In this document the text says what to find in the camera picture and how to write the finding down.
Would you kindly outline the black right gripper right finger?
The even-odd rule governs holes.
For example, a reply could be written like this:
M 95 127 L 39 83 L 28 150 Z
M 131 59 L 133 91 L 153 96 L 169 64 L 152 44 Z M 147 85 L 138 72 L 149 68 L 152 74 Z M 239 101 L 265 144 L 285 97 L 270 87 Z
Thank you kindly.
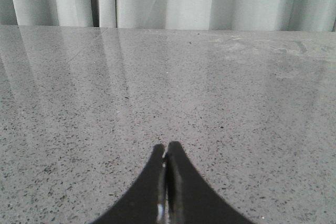
M 251 223 L 207 184 L 180 142 L 169 143 L 165 158 L 171 223 Z

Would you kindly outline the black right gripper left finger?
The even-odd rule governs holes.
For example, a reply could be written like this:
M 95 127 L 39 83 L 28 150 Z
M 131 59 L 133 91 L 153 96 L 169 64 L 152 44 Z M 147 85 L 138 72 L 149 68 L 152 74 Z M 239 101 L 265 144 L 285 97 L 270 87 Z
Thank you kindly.
M 94 223 L 165 223 L 166 167 L 164 145 L 151 156 L 127 192 Z

